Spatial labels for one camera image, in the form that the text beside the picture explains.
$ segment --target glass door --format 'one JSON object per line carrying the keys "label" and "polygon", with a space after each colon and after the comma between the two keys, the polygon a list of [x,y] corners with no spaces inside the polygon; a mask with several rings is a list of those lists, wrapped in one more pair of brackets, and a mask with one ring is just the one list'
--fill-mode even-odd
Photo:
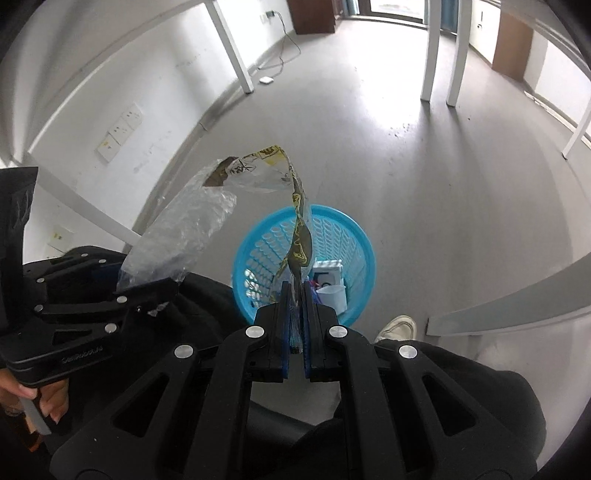
{"label": "glass door", "polygon": [[359,0],[359,13],[423,23],[425,0]]}

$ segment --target blue trash basket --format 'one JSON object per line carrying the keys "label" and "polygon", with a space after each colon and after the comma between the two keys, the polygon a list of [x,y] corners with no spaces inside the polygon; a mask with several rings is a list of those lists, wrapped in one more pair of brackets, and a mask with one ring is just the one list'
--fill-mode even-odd
{"label": "blue trash basket", "polygon": [[[351,217],[323,205],[312,205],[311,209],[316,260],[343,262],[347,310],[338,319],[349,326],[361,315],[375,285],[374,249]],[[238,307],[250,323],[254,323],[256,310],[268,304],[271,281],[290,248],[295,222],[291,206],[272,213],[250,231],[238,249],[232,287]]]}

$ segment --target clear plastic bag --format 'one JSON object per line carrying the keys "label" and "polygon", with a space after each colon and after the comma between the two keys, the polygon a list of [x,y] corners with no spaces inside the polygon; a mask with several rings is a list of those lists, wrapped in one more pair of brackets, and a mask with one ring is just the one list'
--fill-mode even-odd
{"label": "clear plastic bag", "polygon": [[217,161],[189,180],[125,258],[118,290],[162,278],[181,282],[233,212],[236,195],[224,188],[230,184],[260,193],[293,189],[297,214],[294,236],[272,291],[279,292],[281,282],[293,277],[298,279],[296,285],[301,284],[313,263],[310,206],[296,171],[275,145],[246,157]]}
{"label": "clear plastic bag", "polygon": [[123,262],[118,290],[168,277],[182,281],[191,271],[236,206],[236,195],[223,187],[203,187],[218,163],[189,180],[148,227]]}

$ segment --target shoe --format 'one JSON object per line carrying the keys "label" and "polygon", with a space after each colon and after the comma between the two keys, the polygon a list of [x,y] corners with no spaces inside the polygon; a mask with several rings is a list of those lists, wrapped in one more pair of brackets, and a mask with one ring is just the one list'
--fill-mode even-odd
{"label": "shoe", "polygon": [[378,333],[374,343],[380,340],[416,340],[417,324],[407,315],[400,315],[388,324]]}

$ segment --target finger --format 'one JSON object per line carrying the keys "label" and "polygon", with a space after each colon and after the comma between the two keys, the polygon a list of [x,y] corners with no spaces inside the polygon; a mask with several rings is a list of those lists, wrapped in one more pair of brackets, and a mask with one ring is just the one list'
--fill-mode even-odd
{"label": "finger", "polygon": [[55,409],[61,407],[68,399],[68,390],[66,387],[56,391],[51,398],[41,398],[39,408],[44,417],[47,417]]}
{"label": "finger", "polygon": [[55,410],[53,410],[50,414],[51,419],[58,423],[61,418],[67,413],[68,408],[70,407],[70,400],[69,398],[66,396],[66,401],[60,406],[57,407]]}
{"label": "finger", "polygon": [[7,368],[0,370],[0,388],[17,397],[28,398],[29,400],[33,400],[37,396],[36,388],[21,385]]}
{"label": "finger", "polygon": [[43,387],[41,387],[39,389],[39,391],[41,393],[41,399],[42,400],[49,400],[58,390],[61,390],[62,388],[67,389],[67,387],[68,387],[67,379],[60,380],[59,382],[53,382],[52,384],[49,384],[49,385],[44,385]]}

